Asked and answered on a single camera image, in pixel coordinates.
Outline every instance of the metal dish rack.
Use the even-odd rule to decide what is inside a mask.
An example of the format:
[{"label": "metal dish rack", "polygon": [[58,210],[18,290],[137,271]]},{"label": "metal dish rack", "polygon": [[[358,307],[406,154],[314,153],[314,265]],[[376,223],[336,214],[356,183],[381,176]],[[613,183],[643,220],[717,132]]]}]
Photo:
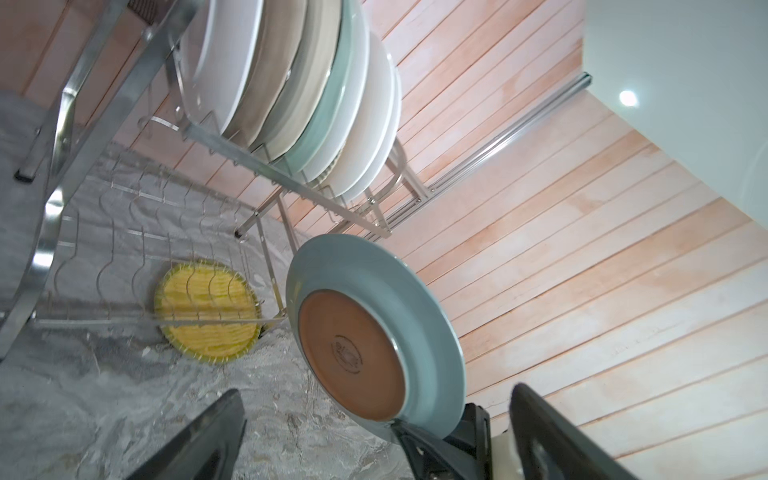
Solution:
[{"label": "metal dish rack", "polygon": [[[108,106],[76,140],[73,138],[74,106],[101,49],[125,9],[128,0],[110,0],[95,25],[91,37],[61,89],[59,100],[48,111],[24,165],[16,180],[31,183],[38,174],[45,176],[41,205],[42,219],[34,238],[34,249],[16,290],[10,308],[0,312],[0,360],[4,359],[24,325],[31,320],[45,328],[83,328],[96,326],[158,326],[232,323],[231,319],[210,319],[210,312],[191,312],[173,318],[157,318],[151,308],[149,289],[154,288],[158,274],[175,263],[215,260],[236,270],[252,283],[262,301],[267,318],[244,316],[235,323],[271,323],[284,318],[280,282],[273,265],[274,252],[264,233],[262,216],[277,205],[285,227],[287,243],[295,253],[299,242],[283,204],[283,194],[292,191],[340,220],[334,231],[352,224],[360,225],[379,237],[388,237],[391,229],[378,205],[389,196],[398,182],[404,181],[419,199],[426,199],[424,185],[407,167],[406,156],[398,141],[388,162],[394,176],[379,191],[366,189],[356,205],[333,198],[332,192],[314,190],[285,171],[278,161],[271,161],[265,149],[249,152],[221,137],[216,119],[209,117],[201,124],[184,112],[180,92],[184,87],[177,74],[177,45],[204,0],[176,0],[168,6],[161,22],[144,33],[146,47],[137,59]],[[98,162],[108,149],[112,137],[137,100],[161,68],[165,67],[172,100],[177,105],[175,124],[161,118],[147,117],[197,141],[212,151],[250,168],[278,188],[257,209],[192,184],[182,176],[153,162],[142,162],[130,154],[112,154]],[[138,179],[125,172],[140,172]],[[98,208],[85,208],[88,195],[76,197],[84,182],[96,185],[92,196]],[[116,221],[111,208],[128,209],[128,221]],[[257,227],[257,237],[248,231]],[[70,296],[68,283],[59,281],[62,272],[78,268],[82,249],[101,248],[104,261],[80,265],[80,278],[91,280],[91,295]],[[254,286],[251,270],[263,261],[269,274],[262,286]],[[111,293],[115,283],[119,294]],[[130,292],[132,301],[125,301]]]}]

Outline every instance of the marble surface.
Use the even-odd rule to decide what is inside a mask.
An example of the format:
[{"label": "marble surface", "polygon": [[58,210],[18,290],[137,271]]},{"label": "marble surface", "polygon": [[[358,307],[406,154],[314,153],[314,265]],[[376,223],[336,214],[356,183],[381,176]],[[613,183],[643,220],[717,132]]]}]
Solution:
[{"label": "marble surface", "polygon": [[[35,181],[20,186],[11,175],[42,113],[27,101],[0,92],[0,264],[4,266],[0,300],[12,295],[31,248],[41,185]],[[111,146],[94,169],[97,179],[99,169],[108,170],[121,155],[132,154]],[[125,165],[121,169],[127,169],[126,176],[141,177],[140,171],[132,173]],[[102,199],[102,205],[96,201],[94,215],[103,213],[105,205],[121,205],[118,197],[104,201],[112,193],[105,194],[103,185],[92,183],[95,187],[86,187],[86,182],[76,195],[81,215],[94,204],[89,197]],[[106,210],[111,221],[124,221],[128,227],[144,222],[137,220],[137,212],[145,209]],[[234,210],[227,222],[245,213]],[[162,217],[157,212],[154,216]],[[214,258],[232,257],[228,244],[222,246],[227,222],[196,227],[194,235],[189,234],[191,256],[206,256],[195,249],[202,244],[223,249],[213,251]],[[280,235],[282,225],[265,219],[264,226],[283,282],[291,256],[284,233]],[[106,240],[97,233],[92,236],[102,247]],[[130,304],[150,291],[146,282],[137,289],[112,287],[103,274],[102,291],[94,296],[89,275],[104,269],[93,267],[104,262],[98,256],[101,250],[67,249],[60,246],[57,261],[75,258],[77,262],[71,263],[80,266],[68,267],[58,289],[49,282],[47,289],[55,298],[69,301],[83,296],[93,302],[107,297],[111,303]],[[261,294],[268,276],[260,246],[254,241],[240,251],[247,257],[241,266],[248,265],[249,281]],[[189,257],[190,251],[177,254]],[[121,268],[109,273],[114,282],[125,284],[129,270]],[[153,269],[163,268],[167,262],[158,261],[144,278],[151,279]],[[248,421],[234,478],[412,478],[400,447],[358,427],[325,395],[286,323],[270,329],[250,354],[225,366],[203,365],[182,356],[156,329],[147,327],[26,327],[0,364],[0,478],[124,478],[230,388],[241,391]]]}]

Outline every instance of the plate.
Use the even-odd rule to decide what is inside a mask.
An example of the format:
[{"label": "plate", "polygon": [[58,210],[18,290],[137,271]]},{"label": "plate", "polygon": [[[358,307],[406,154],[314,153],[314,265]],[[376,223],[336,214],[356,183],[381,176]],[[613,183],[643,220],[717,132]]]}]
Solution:
[{"label": "plate", "polygon": [[[424,283],[368,240],[343,234],[314,237],[293,258],[286,285],[288,317],[300,347],[301,307],[310,294],[323,291],[340,293],[360,305],[393,345],[406,387],[395,418],[438,438],[451,433],[464,411],[464,357],[448,318]],[[354,342],[339,339],[329,348],[341,353],[339,360],[352,372],[375,365],[377,359],[366,363],[366,351],[356,349]],[[390,422],[364,419],[339,406],[369,432],[396,442]]]},{"label": "plate", "polygon": [[219,133],[248,81],[261,10],[262,0],[208,0],[181,37],[184,110],[197,123],[213,122]]},{"label": "plate", "polygon": [[341,0],[306,3],[304,30],[290,76],[251,144],[252,149],[263,144],[269,158],[276,160],[299,139],[328,81],[340,22]]},{"label": "plate", "polygon": [[255,140],[285,85],[306,16],[306,0],[264,0],[256,53],[240,104],[223,135],[240,147]]},{"label": "plate", "polygon": [[333,66],[323,90],[323,96],[320,97],[320,102],[318,102],[317,108],[299,140],[283,155],[282,162],[287,167],[287,171],[296,179],[299,178],[298,173],[317,153],[339,113],[344,88],[352,69],[353,22],[362,17],[359,5],[355,8],[355,4],[357,4],[357,0],[343,0],[336,56],[333,59]]},{"label": "plate", "polygon": [[360,108],[362,90],[366,86],[366,74],[368,73],[369,56],[369,31],[365,15],[362,13],[360,3],[352,2],[355,18],[352,23],[353,59],[352,70],[344,88],[339,113],[333,120],[331,131],[328,133],[319,150],[310,162],[302,169],[302,174],[307,181],[316,180],[322,172],[327,170],[331,162],[338,157],[344,146],[349,131]]},{"label": "plate", "polygon": [[323,187],[329,187],[333,197],[345,193],[360,180],[384,141],[395,97],[390,65],[394,66],[392,56],[372,33],[366,87],[360,109],[339,155],[339,162],[323,182]]},{"label": "plate", "polygon": [[376,176],[384,168],[384,163],[389,152],[392,150],[392,145],[395,143],[395,137],[397,137],[397,127],[400,124],[400,111],[402,110],[402,86],[400,84],[400,75],[397,72],[397,67],[392,69],[392,81],[395,82],[395,100],[392,103],[392,115],[389,117],[389,125],[386,128],[386,134],[384,135],[384,141],[382,146],[379,147],[379,151],[376,152],[376,156],[373,158],[368,170],[362,175],[360,180],[355,183],[352,188],[342,195],[342,200],[351,204],[355,198],[360,195],[366,188],[370,187]]}]

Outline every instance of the wire rack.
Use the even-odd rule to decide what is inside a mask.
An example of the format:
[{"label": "wire rack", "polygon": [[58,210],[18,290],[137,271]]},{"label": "wire rack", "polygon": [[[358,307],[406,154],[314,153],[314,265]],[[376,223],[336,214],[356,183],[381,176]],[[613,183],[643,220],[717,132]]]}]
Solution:
[{"label": "wire rack", "polygon": [[[103,156],[72,197],[33,324],[83,327],[283,318],[290,242],[273,233],[236,239],[255,210],[131,152]],[[276,220],[265,220],[277,223]],[[264,226],[259,219],[260,231]],[[268,225],[267,230],[275,230]],[[202,310],[154,314],[154,291],[180,263],[212,261],[247,279],[264,318]]]}]

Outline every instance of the green plate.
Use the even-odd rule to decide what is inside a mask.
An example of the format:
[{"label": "green plate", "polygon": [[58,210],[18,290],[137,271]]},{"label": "green plate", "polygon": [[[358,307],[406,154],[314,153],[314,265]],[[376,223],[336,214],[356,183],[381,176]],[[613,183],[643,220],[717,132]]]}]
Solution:
[{"label": "green plate", "polygon": [[300,178],[300,171],[310,162],[317,153],[320,145],[328,136],[333,120],[339,113],[344,87],[346,86],[349,71],[352,69],[352,2],[344,0],[342,5],[341,26],[339,28],[339,43],[336,46],[336,56],[328,77],[323,96],[312,114],[310,122],[304,129],[296,143],[279,160],[284,170],[290,172],[296,179]]}]

